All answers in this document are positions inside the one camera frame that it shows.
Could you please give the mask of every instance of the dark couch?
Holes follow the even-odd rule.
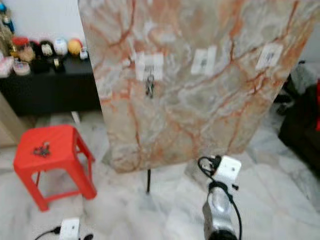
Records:
[[[313,85],[288,110],[279,138],[320,171],[320,131],[316,131],[318,115],[317,86]]]

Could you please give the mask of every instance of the orange ball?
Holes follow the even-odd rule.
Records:
[[[72,55],[79,55],[82,49],[82,43],[79,39],[77,38],[72,38],[68,42],[68,51]]]

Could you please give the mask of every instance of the jar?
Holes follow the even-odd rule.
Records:
[[[16,46],[21,61],[30,63],[36,57],[28,38],[15,36],[12,38],[12,42]]]

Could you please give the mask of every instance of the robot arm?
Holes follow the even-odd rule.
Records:
[[[231,222],[232,206],[239,220],[239,240],[242,239],[240,213],[230,193],[238,189],[234,182],[241,163],[228,156],[201,157],[198,160],[201,171],[212,182],[208,186],[208,196],[203,205],[204,236],[206,240],[237,240]]]

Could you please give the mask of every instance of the bottle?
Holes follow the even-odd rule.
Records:
[[[17,46],[14,45],[13,43],[9,46],[9,53],[14,58],[19,57]]]
[[[3,22],[3,25],[7,26],[13,34],[15,33],[14,24],[12,23],[10,17],[4,14],[2,17],[2,22]]]
[[[0,14],[5,14],[6,11],[7,11],[6,5],[2,1],[0,1]]]

